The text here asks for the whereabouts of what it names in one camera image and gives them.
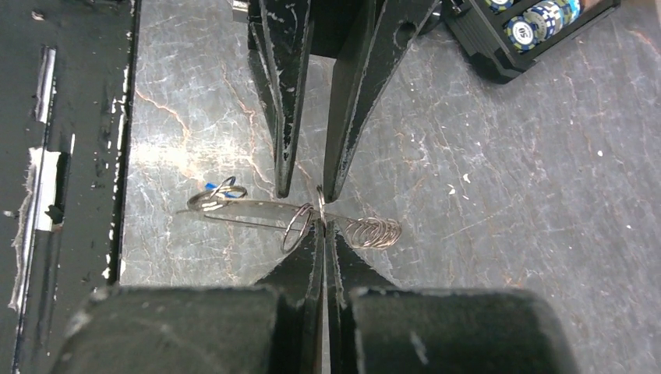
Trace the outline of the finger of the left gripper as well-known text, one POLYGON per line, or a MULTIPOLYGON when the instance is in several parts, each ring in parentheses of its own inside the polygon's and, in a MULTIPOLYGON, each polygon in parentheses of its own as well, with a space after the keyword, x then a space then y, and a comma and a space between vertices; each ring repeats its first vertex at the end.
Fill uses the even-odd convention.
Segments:
POLYGON ((251 69, 274 147, 276 195, 290 193, 313 34, 310 1, 251 1, 251 69))
POLYGON ((336 59, 330 92, 323 195, 341 195, 363 128, 436 1, 364 1, 336 59))

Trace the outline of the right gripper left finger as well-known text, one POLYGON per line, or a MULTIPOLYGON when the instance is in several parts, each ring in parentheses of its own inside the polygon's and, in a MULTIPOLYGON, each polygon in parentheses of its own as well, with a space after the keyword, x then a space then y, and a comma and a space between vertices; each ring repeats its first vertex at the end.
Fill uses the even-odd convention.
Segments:
POLYGON ((103 288, 73 316, 54 373, 319 373, 324 231, 313 223, 246 287, 103 288))

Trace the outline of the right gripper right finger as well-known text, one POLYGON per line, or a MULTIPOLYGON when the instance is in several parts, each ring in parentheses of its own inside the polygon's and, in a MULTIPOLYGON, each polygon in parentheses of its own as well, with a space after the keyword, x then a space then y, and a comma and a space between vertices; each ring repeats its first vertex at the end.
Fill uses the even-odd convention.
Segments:
POLYGON ((551 305, 520 288, 398 288, 329 223, 333 373, 577 373, 551 305))

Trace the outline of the metal key organizer plate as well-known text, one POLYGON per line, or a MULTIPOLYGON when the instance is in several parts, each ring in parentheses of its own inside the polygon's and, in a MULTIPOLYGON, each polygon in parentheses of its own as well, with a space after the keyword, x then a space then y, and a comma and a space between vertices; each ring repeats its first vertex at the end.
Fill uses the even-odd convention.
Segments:
POLYGON ((317 220, 321 221, 322 231, 328 223, 336 224, 345 241, 355 249, 386 249, 396 244, 402 234, 401 224, 393 219, 350 218, 327 212, 320 185, 316 203, 295 205, 250 199, 247 188, 239 185, 235 176, 219 184, 224 186, 217 191, 204 189, 190 197, 186 207, 176 213, 199 221, 280 231, 283 233, 280 250, 284 254, 301 243, 317 220))

